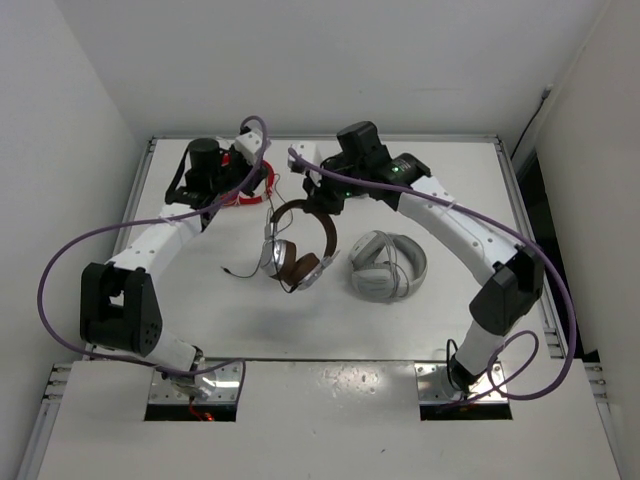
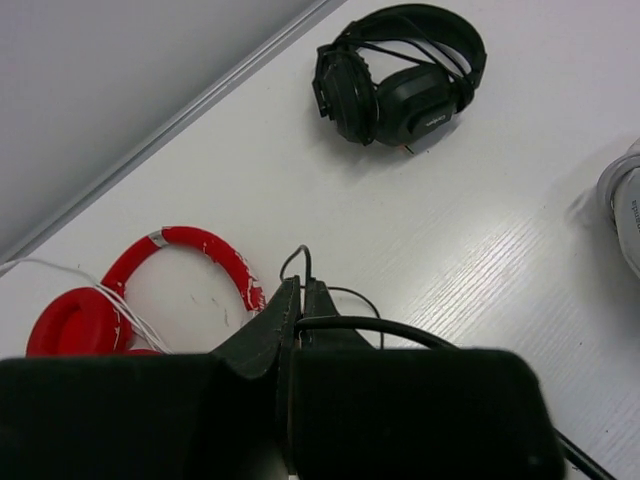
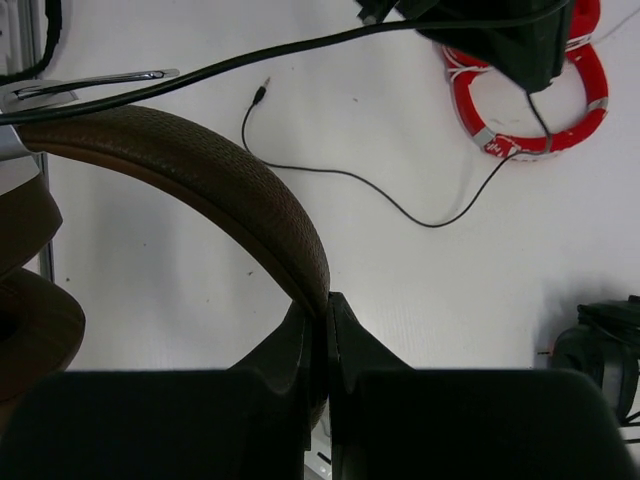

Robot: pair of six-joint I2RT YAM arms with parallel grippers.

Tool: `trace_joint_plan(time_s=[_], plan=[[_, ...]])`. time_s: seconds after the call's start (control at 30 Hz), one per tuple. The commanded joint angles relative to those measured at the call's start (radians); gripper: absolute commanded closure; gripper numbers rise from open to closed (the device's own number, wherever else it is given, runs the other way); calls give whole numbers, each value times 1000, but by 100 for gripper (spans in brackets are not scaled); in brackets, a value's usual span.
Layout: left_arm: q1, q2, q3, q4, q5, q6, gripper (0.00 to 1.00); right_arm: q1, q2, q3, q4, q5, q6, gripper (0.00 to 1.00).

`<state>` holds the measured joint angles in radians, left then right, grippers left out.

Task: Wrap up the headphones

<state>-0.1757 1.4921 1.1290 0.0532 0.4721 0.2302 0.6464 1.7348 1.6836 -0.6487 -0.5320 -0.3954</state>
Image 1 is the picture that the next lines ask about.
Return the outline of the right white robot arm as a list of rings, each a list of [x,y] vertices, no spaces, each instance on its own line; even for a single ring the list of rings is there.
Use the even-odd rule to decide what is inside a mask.
[[[391,155],[374,123],[352,124],[337,140],[340,151],[328,158],[312,146],[289,149],[290,169],[305,176],[306,209],[338,215],[353,196],[382,201],[444,245],[480,286],[469,304],[471,325],[444,373],[445,388],[461,397],[493,364],[492,356],[506,336],[540,299],[541,256],[464,214],[426,164],[408,152]]]

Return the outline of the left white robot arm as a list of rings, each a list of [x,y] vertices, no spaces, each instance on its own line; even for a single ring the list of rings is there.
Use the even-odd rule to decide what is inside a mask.
[[[215,377],[200,374],[202,351],[163,324],[154,282],[213,216],[207,207],[250,195],[263,181],[267,141],[256,131],[229,148],[214,138],[191,141],[169,184],[158,220],[106,263],[91,263],[81,276],[80,336],[92,345],[130,353],[154,367],[192,400],[212,397]]]

